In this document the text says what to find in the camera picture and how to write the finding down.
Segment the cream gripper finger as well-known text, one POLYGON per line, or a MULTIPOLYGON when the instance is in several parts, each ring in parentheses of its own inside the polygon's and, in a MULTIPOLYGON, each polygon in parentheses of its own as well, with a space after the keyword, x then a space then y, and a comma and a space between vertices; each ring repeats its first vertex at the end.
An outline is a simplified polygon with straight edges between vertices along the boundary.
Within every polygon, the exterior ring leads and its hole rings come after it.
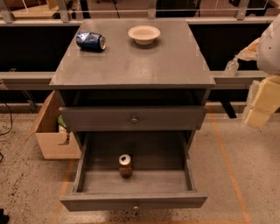
POLYGON ((262 81, 254 80, 249 88, 244 109, 244 123, 253 128, 260 128, 279 108, 280 76, 272 75, 262 81))
POLYGON ((238 54, 237 58, 239 60, 251 61, 257 59, 257 50, 259 46, 260 39, 257 38, 251 42, 248 46, 243 48, 238 54))

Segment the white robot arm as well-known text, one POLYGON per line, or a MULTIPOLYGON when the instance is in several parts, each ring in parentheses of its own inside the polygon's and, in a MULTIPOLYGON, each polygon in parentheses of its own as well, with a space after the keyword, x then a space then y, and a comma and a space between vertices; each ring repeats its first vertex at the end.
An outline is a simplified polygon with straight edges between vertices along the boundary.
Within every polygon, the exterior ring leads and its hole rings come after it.
POLYGON ((237 54, 239 60, 255 60, 259 70, 269 77, 254 81, 244 110, 244 123, 262 127, 280 108, 280 15, 277 15, 261 37, 237 54))

